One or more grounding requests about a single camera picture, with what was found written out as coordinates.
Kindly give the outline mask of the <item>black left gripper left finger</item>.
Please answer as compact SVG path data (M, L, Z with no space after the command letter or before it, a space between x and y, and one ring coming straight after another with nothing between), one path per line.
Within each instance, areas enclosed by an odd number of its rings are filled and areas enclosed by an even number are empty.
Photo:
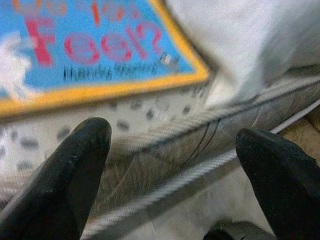
M3 240L78 240L111 145L107 120L81 122L0 213Z

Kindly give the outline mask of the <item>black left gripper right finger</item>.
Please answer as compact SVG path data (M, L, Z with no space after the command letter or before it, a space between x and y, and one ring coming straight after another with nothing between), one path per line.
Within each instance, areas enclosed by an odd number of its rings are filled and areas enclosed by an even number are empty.
M320 167L297 144L274 133L242 128L235 150L277 239L320 238Z

